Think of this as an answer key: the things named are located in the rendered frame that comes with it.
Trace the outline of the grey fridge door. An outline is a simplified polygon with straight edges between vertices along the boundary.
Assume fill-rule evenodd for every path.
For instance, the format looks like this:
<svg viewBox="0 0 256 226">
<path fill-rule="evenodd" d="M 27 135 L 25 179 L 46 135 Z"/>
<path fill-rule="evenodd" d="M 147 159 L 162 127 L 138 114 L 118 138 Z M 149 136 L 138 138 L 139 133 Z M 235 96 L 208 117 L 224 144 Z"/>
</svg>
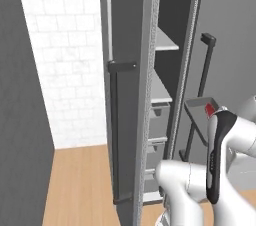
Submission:
<svg viewBox="0 0 256 226">
<path fill-rule="evenodd" d="M 235 112 L 256 94 L 256 0 L 201 0 L 185 98 L 197 96 L 203 33 L 216 38 L 204 95 Z"/>
</svg>

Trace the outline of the grey freezer drawer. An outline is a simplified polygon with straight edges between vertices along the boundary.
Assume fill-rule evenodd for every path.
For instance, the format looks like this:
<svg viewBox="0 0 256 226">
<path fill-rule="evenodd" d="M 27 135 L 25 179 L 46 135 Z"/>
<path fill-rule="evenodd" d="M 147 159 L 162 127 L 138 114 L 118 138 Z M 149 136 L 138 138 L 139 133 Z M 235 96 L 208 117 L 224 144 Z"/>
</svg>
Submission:
<svg viewBox="0 0 256 226">
<path fill-rule="evenodd" d="M 145 171 L 144 176 L 144 193 L 143 193 L 143 202 L 158 202 L 162 201 L 163 197 L 159 192 L 159 185 L 154 178 L 155 170 L 150 169 Z"/>
<path fill-rule="evenodd" d="M 170 104 L 152 103 L 150 109 L 149 138 L 165 137 L 170 113 Z"/>
<path fill-rule="evenodd" d="M 148 140 L 147 157 L 146 157 L 146 169 L 154 169 L 157 164 L 162 160 L 166 137 L 154 138 Z"/>
</svg>

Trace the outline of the grey freezer body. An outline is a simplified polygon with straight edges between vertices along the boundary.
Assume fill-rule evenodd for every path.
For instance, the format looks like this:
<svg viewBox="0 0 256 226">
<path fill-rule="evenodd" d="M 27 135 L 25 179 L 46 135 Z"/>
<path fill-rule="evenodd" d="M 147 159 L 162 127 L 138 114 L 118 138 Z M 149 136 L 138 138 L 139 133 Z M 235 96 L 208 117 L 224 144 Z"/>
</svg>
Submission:
<svg viewBox="0 0 256 226">
<path fill-rule="evenodd" d="M 157 28 L 179 46 L 178 50 L 157 51 L 155 45 L 153 71 L 156 71 L 172 97 L 172 102 L 168 102 L 170 113 L 162 160 L 171 160 L 175 153 L 200 2 L 201 0 L 159 1 Z"/>
</svg>

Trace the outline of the grey freezer door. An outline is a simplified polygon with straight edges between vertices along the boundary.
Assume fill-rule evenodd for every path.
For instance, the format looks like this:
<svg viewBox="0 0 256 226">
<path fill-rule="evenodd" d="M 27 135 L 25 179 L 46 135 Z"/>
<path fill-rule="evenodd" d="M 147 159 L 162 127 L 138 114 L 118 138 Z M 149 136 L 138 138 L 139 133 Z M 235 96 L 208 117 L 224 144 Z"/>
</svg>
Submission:
<svg viewBox="0 0 256 226">
<path fill-rule="evenodd" d="M 134 199 L 114 205 L 120 226 L 140 226 L 159 0 L 100 0 L 106 135 L 112 180 L 110 74 L 107 62 L 135 62 L 118 73 L 119 187 Z"/>
</svg>

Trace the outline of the red steak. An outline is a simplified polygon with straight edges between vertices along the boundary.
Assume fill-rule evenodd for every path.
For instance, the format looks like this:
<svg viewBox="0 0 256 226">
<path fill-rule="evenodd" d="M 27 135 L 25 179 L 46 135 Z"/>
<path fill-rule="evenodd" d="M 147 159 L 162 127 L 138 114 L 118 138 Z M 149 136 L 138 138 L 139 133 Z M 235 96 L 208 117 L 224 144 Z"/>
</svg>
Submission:
<svg viewBox="0 0 256 226">
<path fill-rule="evenodd" d="M 213 105 L 211 103 L 207 103 L 205 105 L 205 113 L 207 115 L 208 118 L 210 118 L 215 112 L 215 108 L 213 107 Z"/>
</svg>

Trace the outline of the pale grey freezer rack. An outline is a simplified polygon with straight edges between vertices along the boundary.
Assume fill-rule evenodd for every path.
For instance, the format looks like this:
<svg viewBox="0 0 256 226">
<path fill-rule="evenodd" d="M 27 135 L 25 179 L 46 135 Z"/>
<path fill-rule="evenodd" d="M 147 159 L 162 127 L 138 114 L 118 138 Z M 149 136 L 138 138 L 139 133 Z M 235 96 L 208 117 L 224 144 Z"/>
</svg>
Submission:
<svg viewBox="0 0 256 226">
<path fill-rule="evenodd" d="M 157 51 L 173 51 L 178 50 L 176 45 L 160 28 L 157 28 L 156 50 Z"/>
<path fill-rule="evenodd" d="M 156 71 L 153 71 L 152 73 L 151 102 L 172 102 L 172 97 L 169 95 L 168 91 L 166 90 L 164 84 L 162 83 Z"/>
</svg>

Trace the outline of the grey meat container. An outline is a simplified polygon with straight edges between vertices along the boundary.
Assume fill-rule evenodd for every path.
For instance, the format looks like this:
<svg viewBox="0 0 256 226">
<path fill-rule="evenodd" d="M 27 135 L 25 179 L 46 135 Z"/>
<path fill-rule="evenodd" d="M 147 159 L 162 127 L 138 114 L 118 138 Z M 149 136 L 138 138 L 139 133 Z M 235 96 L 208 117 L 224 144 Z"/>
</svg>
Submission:
<svg viewBox="0 0 256 226">
<path fill-rule="evenodd" d="M 205 106 L 210 104 L 215 110 L 219 108 L 218 103 L 212 97 L 197 97 L 193 99 L 187 99 L 184 102 L 185 110 L 194 124 L 195 129 L 202 141 L 202 143 L 207 146 L 207 123 L 208 118 L 205 112 Z"/>
</svg>

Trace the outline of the dark grey cabinet panel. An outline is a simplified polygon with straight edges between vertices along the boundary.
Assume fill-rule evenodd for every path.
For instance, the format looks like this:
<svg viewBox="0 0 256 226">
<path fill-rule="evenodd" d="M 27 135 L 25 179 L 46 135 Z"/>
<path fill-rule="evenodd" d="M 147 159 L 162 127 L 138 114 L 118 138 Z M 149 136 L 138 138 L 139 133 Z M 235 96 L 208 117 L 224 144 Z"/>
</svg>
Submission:
<svg viewBox="0 0 256 226">
<path fill-rule="evenodd" d="M 21 0 L 0 0 L 0 226 L 42 226 L 54 145 Z"/>
</svg>

